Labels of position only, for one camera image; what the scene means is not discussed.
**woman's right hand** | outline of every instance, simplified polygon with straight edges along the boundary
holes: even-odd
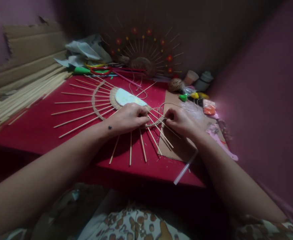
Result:
[[[170,108],[165,117],[167,126],[191,140],[197,134],[204,133],[202,127],[183,108]]]

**hand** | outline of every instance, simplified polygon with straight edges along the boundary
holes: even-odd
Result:
[[[196,134],[204,132],[201,126],[183,108],[170,108],[165,113],[165,117],[167,118],[167,126],[191,140]]]
[[[147,117],[147,109],[145,107],[136,103],[127,103],[105,122],[112,135],[117,136],[132,132],[149,121],[150,119]]]

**bundle of bamboo sticks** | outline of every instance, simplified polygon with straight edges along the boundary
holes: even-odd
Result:
[[[49,74],[41,77],[21,88],[5,100],[0,101],[0,128],[7,124],[11,125],[32,105],[41,99],[45,99],[59,87],[70,76],[68,72],[63,71],[64,69],[60,68],[55,75]]]

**woman's left hand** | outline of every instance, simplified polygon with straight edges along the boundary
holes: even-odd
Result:
[[[136,103],[127,103],[105,122],[113,136],[132,132],[148,123],[147,109]]]

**wrist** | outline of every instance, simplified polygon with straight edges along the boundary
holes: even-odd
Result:
[[[206,142],[208,134],[202,129],[196,129],[190,132],[189,139],[194,143],[204,143]]]
[[[106,121],[102,121],[88,128],[88,136],[98,136],[99,140],[102,142],[107,142],[109,139],[114,137],[114,131],[108,128]]]

